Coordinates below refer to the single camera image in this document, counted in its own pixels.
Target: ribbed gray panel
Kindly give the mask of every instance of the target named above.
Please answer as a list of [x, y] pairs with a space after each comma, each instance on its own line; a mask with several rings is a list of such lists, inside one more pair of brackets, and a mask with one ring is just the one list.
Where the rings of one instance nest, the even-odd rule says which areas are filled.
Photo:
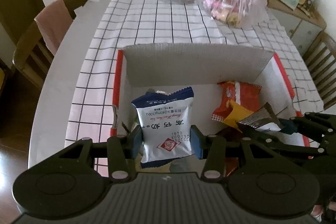
[[194, 173], [140, 173], [130, 183], [111, 187], [94, 209], [74, 218], [49, 221], [28, 215], [15, 224], [313, 224], [309, 215], [291, 220], [264, 219], [235, 205], [219, 184], [202, 182]]

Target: white tablecloth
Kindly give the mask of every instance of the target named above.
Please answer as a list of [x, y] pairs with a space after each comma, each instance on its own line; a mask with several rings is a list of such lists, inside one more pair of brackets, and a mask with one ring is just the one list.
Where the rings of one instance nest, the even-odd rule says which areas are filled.
[[[269, 20], [249, 30], [207, 16], [196, 4], [163, 0], [111, 0], [83, 61], [70, 110], [65, 146], [82, 137], [105, 142], [113, 124], [112, 93], [117, 49], [143, 43], [222, 43], [259, 47], [278, 54], [294, 88], [293, 107], [323, 110], [314, 82], [284, 27]], [[96, 170], [107, 174], [106, 159]]]

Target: blue package edge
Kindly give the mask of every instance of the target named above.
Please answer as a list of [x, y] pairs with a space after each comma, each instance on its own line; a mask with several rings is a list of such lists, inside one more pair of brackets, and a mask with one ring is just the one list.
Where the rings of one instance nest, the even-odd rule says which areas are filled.
[[149, 106], [163, 105], [178, 100], [185, 100], [191, 97], [194, 97], [194, 92], [193, 89], [189, 86], [169, 95], [147, 92], [145, 95], [134, 99], [131, 104], [133, 104], [136, 108], [144, 108]]

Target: pink cloth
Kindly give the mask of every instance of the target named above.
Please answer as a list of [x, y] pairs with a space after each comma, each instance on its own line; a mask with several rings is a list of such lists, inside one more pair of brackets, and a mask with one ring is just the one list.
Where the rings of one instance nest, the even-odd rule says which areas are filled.
[[47, 48], [55, 55], [67, 30], [73, 22], [63, 0], [56, 0], [45, 7], [35, 21]]

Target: cardboard box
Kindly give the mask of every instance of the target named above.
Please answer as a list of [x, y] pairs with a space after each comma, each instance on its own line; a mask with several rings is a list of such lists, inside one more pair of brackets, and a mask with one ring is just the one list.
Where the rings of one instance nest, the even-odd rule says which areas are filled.
[[[278, 117], [296, 116], [294, 91], [276, 53], [259, 48], [222, 44], [145, 44], [118, 51], [113, 102], [116, 115], [111, 135], [126, 134], [137, 112], [131, 101], [149, 88], [171, 93], [186, 86], [194, 91], [191, 124], [204, 135], [224, 124], [211, 120], [221, 103], [218, 82], [236, 80], [262, 86], [260, 105], [269, 102]], [[302, 136], [283, 135], [286, 143], [304, 145]]]

